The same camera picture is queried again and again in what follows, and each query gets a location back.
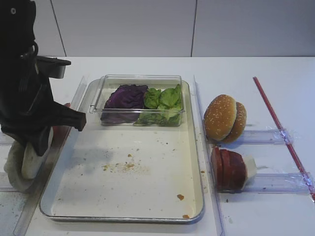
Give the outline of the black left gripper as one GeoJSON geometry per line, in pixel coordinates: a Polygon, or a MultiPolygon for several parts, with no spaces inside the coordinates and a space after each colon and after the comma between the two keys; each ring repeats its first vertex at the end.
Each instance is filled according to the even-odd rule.
{"type": "Polygon", "coordinates": [[[2,132],[31,144],[38,156],[48,149],[52,126],[83,131],[86,114],[53,99],[50,78],[64,77],[71,61],[43,56],[0,60],[0,125],[2,132]]]}

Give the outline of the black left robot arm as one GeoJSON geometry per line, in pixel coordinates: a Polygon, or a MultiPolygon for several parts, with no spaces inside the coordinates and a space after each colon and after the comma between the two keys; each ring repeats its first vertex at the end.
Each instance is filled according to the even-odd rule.
{"type": "Polygon", "coordinates": [[[42,156],[53,126],[82,131],[85,113],[54,101],[50,78],[62,78],[71,62],[38,56],[33,0],[0,2],[0,125],[22,146],[42,156]]]}

